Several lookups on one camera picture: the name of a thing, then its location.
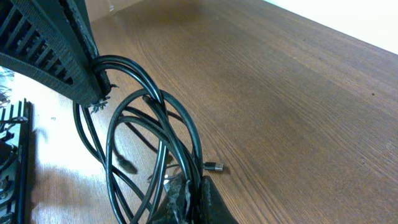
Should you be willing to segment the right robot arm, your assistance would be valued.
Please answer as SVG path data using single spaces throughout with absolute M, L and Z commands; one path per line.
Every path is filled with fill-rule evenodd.
M 31 103 L 1 108 L 1 223 L 24 223 Z M 178 205 L 188 194 L 179 176 L 165 185 L 167 196 L 149 223 L 182 223 Z M 200 218 L 195 223 L 236 223 L 211 177 L 202 179 Z

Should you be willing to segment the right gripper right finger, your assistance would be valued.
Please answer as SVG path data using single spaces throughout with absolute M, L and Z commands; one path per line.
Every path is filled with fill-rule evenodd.
M 202 178 L 202 200 L 200 223 L 205 224 L 238 224 L 228 210 L 222 196 L 210 176 Z

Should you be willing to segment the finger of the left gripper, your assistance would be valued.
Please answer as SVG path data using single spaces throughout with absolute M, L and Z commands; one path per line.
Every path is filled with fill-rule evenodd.
M 88 61 L 88 66 L 95 76 L 102 96 L 106 96 L 111 91 L 111 84 L 106 72 L 95 71 L 92 61 L 99 57 L 99 51 L 91 31 L 88 11 L 84 0 L 60 0 L 64 14 L 72 28 L 80 47 Z
M 82 106 L 103 98 L 60 0 L 1 0 L 1 66 Z

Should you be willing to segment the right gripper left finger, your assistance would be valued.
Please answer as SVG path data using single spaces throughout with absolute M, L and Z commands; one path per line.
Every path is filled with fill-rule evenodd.
M 169 191 L 157 211 L 149 219 L 149 223 L 194 223 L 193 193 L 192 181 L 187 180 L 182 174 L 176 176 L 169 182 Z

